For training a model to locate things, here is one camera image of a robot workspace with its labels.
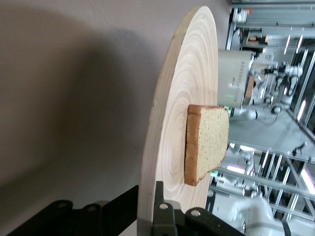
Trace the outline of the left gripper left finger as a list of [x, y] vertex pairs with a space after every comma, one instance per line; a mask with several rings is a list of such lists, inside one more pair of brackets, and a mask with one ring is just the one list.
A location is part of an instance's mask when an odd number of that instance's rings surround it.
[[118, 236], [137, 218], [138, 186], [107, 202], [74, 209], [69, 200], [52, 202], [10, 236]]

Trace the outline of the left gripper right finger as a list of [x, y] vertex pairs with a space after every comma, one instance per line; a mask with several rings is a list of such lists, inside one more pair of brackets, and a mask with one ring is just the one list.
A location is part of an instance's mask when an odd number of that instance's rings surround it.
[[163, 182], [156, 181], [153, 236], [242, 236], [209, 211], [194, 207], [187, 212], [175, 209], [164, 199]]

